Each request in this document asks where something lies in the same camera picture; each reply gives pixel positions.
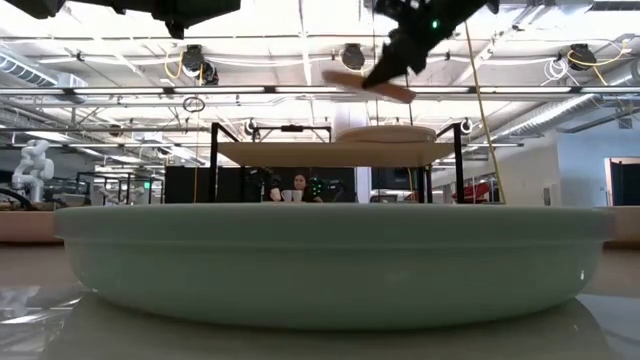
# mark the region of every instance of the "wooden plank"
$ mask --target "wooden plank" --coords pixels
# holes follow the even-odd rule
[[[416,97],[416,93],[413,91],[402,86],[388,83],[376,85],[365,90],[362,88],[364,77],[357,74],[327,70],[322,72],[322,79],[324,79],[325,82],[338,85],[349,90],[375,93],[405,104],[410,104]]]
[[[420,167],[453,152],[449,143],[221,143],[218,151],[244,166]]]

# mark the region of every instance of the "cable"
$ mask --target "cable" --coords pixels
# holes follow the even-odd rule
[[[607,82],[604,80],[604,78],[602,77],[602,74],[600,74],[600,70],[598,70],[597,66],[593,67],[593,71],[596,72],[596,75],[598,75],[598,78],[600,78],[600,81],[602,81],[602,85],[604,86],[609,86],[609,84],[607,84]]]
[[[584,66],[602,66],[602,65],[607,65],[607,64],[611,64],[614,61],[618,61],[622,55],[624,54],[624,48],[627,46],[626,42],[622,43],[622,49],[620,49],[620,53],[618,54],[618,56],[614,57],[613,59],[601,62],[601,63],[587,63],[587,62],[582,62],[582,61],[578,61],[575,60],[574,58],[571,57],[571,54],[573,54],[573,50],[569,51],[569,53],[567,54],[567,58],[571,61],[573,61],[576,64],[580,64],[580,65],[584,65]]]
[[[204,64],[200,64],[200,86],[202,86],[203,76],[204,76]]]
[[[198,202],[198,168],[200,163],[198,162],[198,151],[200,151],[200,131],[196,131],[196,168],[193,176],[193,202]]]
[[[409,194],[413,196],[413,174],[411,173],[411,169],[407,168],[407,172],[409,173]]]
[[[172,79],[177,79],[180,77],[180,74],[182,74],[182,57],[183,56],[184,56],[184,51],[180,53],[180,59],[178,60],[178,74],[173,75],[171,71],[169,71],[169,63],[166,61],[166,59],[169,59],[169,53],[167,53],[167,56],[164,62],[164,71],[167,73],[167,76],[169,76]]]
[[[498,167],[498,160],[496,159],[495,148],[493,147],[493,142],[491,140],[491,133],[489,131],[489,127],[487,126],[487,118],[484,114],[484,106],[482,106],[482,95],[480,91],[480,83],[478,81],[478,69],[476,68],[476,62],[473,60],[473,46],[471,45],[471,35],[469,34],[469,24],[464,22],[464,28],[467,33],[467,47],[469,48],[469,58],[471,59],[471,68],[473,69],[473,81],[476,85],[476,94],[478,95],[478,105],[480,106],[480,117],[482,119],[482,128],[484,129],[484,134],[487,138],[487,144],[489,144],[489,152],[491,153],[491,159],[493,161],[493,166],[496,168],[496,179],[498,180],[498,191],[500,192],[501,199],[503,203],[507,204],[507,198],[504,196],[504,190],[502,188],[502,180],[500,179],[500,169]]]

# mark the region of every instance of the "shelf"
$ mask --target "shelf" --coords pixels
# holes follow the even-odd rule
[[[449,143],[220,143],[241,166],[420,167],[453,152]]]

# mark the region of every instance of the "cup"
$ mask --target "cup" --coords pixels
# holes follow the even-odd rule
[[[293,191],[291,190],[283,190],[280,192],[280,195],[282,196],[282,201],[284,202],[291,202],[292,196],[293,196]]]
[[[293,202],[302,202],[302,190],[293,190]]]

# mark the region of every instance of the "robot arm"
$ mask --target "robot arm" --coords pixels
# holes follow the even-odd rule
[[[495,14],[499,0],[378,0],[373,11],[397,21],[398,28],[389,33],[391,41],[383,46],[382,57],[362,88],[405,75],[408,67],[416,74],[422,72],[429,51],[484,5]]]
[[[11,177],[12,185],[15,188],[21,188],[23,184],[29,185],[31,202],[34,203],[42,201],[43,180],[52,179],[54,174],[53,161],[45,157],[47,149],[49,149],[49,142],[46,140],[27,142],[27,146],[21,151],[20,164]],[[33,170],[29,175],[25,175],[24,172],[30,167]]]

